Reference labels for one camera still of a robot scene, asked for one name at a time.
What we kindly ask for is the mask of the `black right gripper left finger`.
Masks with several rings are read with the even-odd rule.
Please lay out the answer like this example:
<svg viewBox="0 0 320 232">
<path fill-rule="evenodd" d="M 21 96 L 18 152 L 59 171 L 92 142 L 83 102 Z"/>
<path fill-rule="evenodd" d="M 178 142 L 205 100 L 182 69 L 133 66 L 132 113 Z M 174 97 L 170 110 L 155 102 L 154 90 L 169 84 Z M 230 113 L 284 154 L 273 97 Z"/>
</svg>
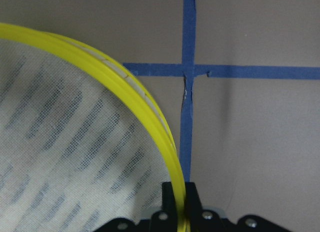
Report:
<svg viewBox="0 0 320 232">
<path fill-rule="evenodd" d="M 161 224 L 165 232 L 178 231 L 178 213 L 171 182 L 162 183 Z"/>
</svg>

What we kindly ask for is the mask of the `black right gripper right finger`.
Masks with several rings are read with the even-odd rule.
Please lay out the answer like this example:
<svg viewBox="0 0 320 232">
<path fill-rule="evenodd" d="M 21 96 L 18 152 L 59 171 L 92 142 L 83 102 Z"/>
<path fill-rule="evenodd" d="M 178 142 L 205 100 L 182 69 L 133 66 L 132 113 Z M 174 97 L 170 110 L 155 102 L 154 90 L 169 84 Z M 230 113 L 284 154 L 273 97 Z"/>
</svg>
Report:
<svg viewBox="0 0 320 232">
<path fill-rule="evenodd" d="M 196 185 L 185 182 L 185 215 L 190 232 L 224 232 L 220 214 L 212 207 L 203 207 Z"/>
</svg>

